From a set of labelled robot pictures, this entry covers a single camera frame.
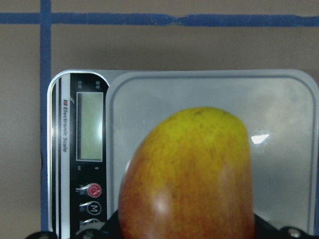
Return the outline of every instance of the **blue tape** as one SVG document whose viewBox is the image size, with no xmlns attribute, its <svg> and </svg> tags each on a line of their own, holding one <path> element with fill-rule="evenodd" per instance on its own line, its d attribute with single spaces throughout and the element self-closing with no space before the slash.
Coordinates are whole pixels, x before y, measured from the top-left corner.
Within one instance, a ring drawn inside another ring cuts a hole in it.
<svg viewBox="0 0 319 239">
<path fill-rule="evenodd" d="M 51 1 L 41 0 L 40 9 L 40 127 L 41 127 L 41 230 L 48 228 L 46 92 L 51 81 Z"/>
<path fill-rule="evenodd" d="M 0 24 L 40 24 L 40 14 L 0 13 Z"/>
<path fill-rule="evenodd" d="M 174 17 L 151 13 L 52 13 L 52 24 L 318 27 L 319 16 L 192 14 Z"/>
</svg>

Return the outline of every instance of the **beige wall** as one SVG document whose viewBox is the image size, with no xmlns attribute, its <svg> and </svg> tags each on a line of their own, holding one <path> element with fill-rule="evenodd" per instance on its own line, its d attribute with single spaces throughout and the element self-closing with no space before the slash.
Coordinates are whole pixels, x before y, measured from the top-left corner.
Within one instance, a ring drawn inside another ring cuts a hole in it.
<svg viewBox="0 0 319 239">
<path fill-rule="evenodd" d="M 39 12 L 39 1 L 0 1 Z M 318 15 L 319 1 L 68 0 L 53 12 Z M 40 229 L 39 25 L 0 25 L 0 238 Z M 52 76 L 68 68 L 297 68 L 319 82 L 319 28 L 52 26 Z"/>
</svg>

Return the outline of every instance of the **red and yellow apple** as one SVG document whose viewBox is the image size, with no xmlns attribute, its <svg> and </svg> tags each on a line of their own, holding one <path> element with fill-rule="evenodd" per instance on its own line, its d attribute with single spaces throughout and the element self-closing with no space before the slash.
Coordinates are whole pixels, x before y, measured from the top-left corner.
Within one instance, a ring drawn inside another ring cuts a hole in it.
<svg viewBox="0 0 319 239">
<path fill-rule="evenodd" d="M 127 168 L 118 217 L 124 239 L 253 239 L 244 124 L 211 107 L 164 120 Z"/>
</svg>

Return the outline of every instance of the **white plastic tray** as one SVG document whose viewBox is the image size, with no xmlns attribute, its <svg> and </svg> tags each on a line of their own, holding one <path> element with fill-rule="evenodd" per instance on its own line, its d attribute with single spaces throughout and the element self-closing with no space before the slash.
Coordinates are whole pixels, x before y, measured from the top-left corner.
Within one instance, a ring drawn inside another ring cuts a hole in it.
<svg viewBox="0 0 319 239">
<path fill-rule="evenodd" d="M 152 128 L 182 109 L 212 106 L 236 115 L 246 125 L 255 213 L 275 226 L 296 226 L 313 234 L 318 95 L 313 79 L 296 70 L 119 76 L 106 99 L 108 216 L 117 209 L 126 165 Z"/>
</svg>

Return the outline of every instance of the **power button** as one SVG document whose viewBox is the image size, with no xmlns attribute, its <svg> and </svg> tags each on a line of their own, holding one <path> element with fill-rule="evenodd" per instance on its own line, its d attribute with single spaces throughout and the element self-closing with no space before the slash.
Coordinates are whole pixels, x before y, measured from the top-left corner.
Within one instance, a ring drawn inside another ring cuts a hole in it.
<svg viewBox="0 0 319 239">
<path fill-rule="evenodd" d="M 91 198 L 98 198 L 102 194 L 102 188 L 97 183 L 90 183 L 84 187 L 77 188 L 77 192 L 80 193 L 80 195 L 87 194 Z"/>
<path fill-rule="evenodd" d="M 88 195 L 92 198 L 98 198 L 102 193 L 102 188 L 97 183 L 91 183 L 88 187 Z"/>
</svg>

